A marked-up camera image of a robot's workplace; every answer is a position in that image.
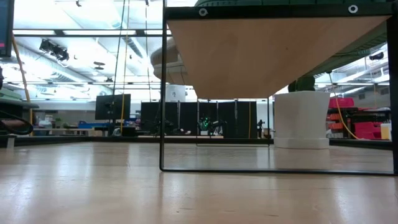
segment wall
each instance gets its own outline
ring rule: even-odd
[[[374,108],[375,107],[375,97],[374,91],[366,91],[365,99],[360,100],[359,95],[349,96],[354,98],[354,104],[357,107],[362,108]],[[377,107],[390,107],[390,94],[380,95],[380,90],[376,92],[376,104]]]
[[[79,121],[86,121],[87,123],[100,123],[103,121],[95,120],[95,102],[56,102],[56,101],[35,101],[40,107],[38,112],[36,110],[35,115],[40,119],[45,118],[45,114],[53,115],[53,119],[60,118],[62,123],[68,123],[69,125],[77,125]],[[141,110],[140,103],[132,103],[130,105],[130,113],[136,113],[136,110]]]
[[[39,110],[82,110],[82,111],[95,111],[95,102],[84,102],[84,101],[33,101],[37,104]],[[135,113],[136,110],[141,110],[140,103],[130,104],[130,113]]]
[[[274,129],[274,102],[270,101],[269,102],[269,128]],[[257,122],[260,121],[260,119],[265,122],[262,127],[267,128],[268,123],[267,123],[267,102],[264,101],[259,101],[257,102]]]

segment ceiling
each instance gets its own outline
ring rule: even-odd
[[[195,3],[195,0],[167,1],[168,6],[174,7]],[[149,6],[144,0],[131,1],[130,9],[126,5],[124,13],[123,0],[81,0],[79,4],[81,7],[75,0],[16,0],[14,34],[31,98],[90,101],[97,95],[112,94],[113,83],[105,82],[111,78],[116,81],[116,93],[122,93],[125,88],[125,93],[132,94],[132,100],[160,99],[160,80],[154,75],[150,56],[162,46],[162,1],[150,1]],[[123,32],[119,38],[121,25]],[[55,57],[44,54],[39,50],[43,39],[68,49],[70,59],[58,62]],[[365,91],[366,83],[374,79],[387,82],[386,50],[385,45],[373,49],[374,54],[385,53],[382,60],[362,58],[334,70],[333,82],[365,83],[365,86],[338,85],[336,91],[352,94],[346,92],[359,87],[362,89],[357,91]],[[101,66],[103,70],[95,69],[94,62],[105,63]],[[0,66],[4,68],[6,88],[22,94],[15,53],[10,60],[0,60]],[[317,77],[317,90],[331,91],[328,75]],[[187,98],[196,100],[192,87],[186,86],[186,89]]]

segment black curtain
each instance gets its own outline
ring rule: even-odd
[[[199,118],[210,117],[217,121],[217,103],[199,103]]]
[[[180,127],[194,136],[198,132],[197,108],[198,103],[180,103]]]
[[[155,125],[155,118],[160,119],[160,104],[141,103],[141,128],[143,131],[150,131]]]
[[[224,138],[236,138],[235,102],[218,103],[219,120],[225,121]]]
[[[237,138],[257,138],[257,103],[238,102]]]
[[[166,120],[173,124],[172,129],[178,128],[178,103],[166,103]]]
[[[141,128],[150,131],[156,124],[156,119],[160,121],[160,103],[141,103]],[[167,121],[173,123],[173,128],[178,128],[177,103],[166,103],[165,117]]]

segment desk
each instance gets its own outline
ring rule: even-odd
[[[73,131],[73,134],[77,134],[80,131],[86,131],[86,136],[95,136],[95,130],[93,128],[84,129],[84,128],[35,128],[33,131],[49,131],[49,134],[54,134],[54,132],[61,132],[61,134],[54,134],[54,135],[63,135],[67,134],[67,131]]]
[[[6,148],[7,151],[14,150],[15,135],[0,136],[0,148]]]
[[[22,118],[22,111],[23,109],[34,109],[34,108],[39,108],[34,103],[27,103],[19,100],[8,100],[8,99],[2,99],[0,98],[0,110],[17,116],[18,118]],[[6,114],[0,113],[0,119],[3,118],[12,118]],[[0,133],[7,133],[7,131],[3,130],[3,128],[0,128]]]
[[[138,136],[139,138],[160,138],[158,136]],[[165,138],[189,138],[189,139],[195,139],[195,138],[200,138],[200,139],[223,139],[224,136],[191,136],[191,135],[186,135],[186,136],[164,136]]]

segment white container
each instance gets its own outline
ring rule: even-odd
[[[327,149],[326,115],[330,93],[298,91],[275,96],[276,147]]]
[[[381,124],[381,139],[391,141],[391,124]]]

